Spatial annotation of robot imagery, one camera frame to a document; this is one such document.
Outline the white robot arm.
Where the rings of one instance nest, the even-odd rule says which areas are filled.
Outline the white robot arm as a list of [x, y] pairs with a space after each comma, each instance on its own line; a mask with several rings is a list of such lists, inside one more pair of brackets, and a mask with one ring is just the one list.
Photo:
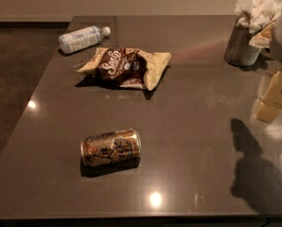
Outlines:
[[[271, 56], [282, 65], [282, 16], [271, 31]], [[266, 73], [260, 81], [257, 98], [253, 107], [255, 119], [264, 123], [272, 123], [282, 114], [282, 68]]]

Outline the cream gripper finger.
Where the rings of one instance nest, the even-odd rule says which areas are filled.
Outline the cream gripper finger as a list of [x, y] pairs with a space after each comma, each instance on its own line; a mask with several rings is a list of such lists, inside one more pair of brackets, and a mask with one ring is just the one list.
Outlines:
[[253, 107], [255, 119], [272, 123], [282, 113], [282, 69], [266, 73], [259, 84]]

